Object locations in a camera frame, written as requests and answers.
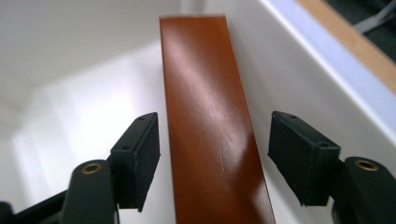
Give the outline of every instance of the wooden strip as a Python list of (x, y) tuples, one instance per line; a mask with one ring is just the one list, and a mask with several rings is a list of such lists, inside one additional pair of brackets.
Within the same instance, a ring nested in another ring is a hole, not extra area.
[(396, 65), (322, 0), (298, 0), (335, 38), (396, 94)]
[(274, 223), (225, 18), (161, 35), (177, 223)]

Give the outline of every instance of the brown bar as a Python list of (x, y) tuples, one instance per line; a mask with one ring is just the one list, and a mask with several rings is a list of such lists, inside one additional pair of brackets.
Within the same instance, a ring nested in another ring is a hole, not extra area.
[(177, 223), (275, 223), (227, 21), (161, 34)]

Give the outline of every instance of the white bin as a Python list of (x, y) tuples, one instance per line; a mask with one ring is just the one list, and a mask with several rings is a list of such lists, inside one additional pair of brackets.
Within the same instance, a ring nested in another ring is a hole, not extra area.
[(301, 207), (266, 156), (274, 110), (396, 175), (394, 93), (294, 1), (2, 1), (0, 201), (19, 212), (65, 190), (157, 111), (160, 163), (143, 213), (121, 223), (176, 222), (159, 16), (180, 13), (227, 16), (277, 223), (332, 223), (332, 202)]

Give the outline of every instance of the wooden block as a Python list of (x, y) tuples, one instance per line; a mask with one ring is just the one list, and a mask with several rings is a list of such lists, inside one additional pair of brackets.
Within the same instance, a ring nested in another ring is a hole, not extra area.
[(162, 18), (161, 35), (177, 223), (275, 223), (227, 21)]

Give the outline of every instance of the brown rectangular block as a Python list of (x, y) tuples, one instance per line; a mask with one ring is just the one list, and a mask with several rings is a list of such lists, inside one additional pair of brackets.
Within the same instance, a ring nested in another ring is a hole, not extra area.
[(224, 17), (161, 19), (177, 223), (275, 223)]

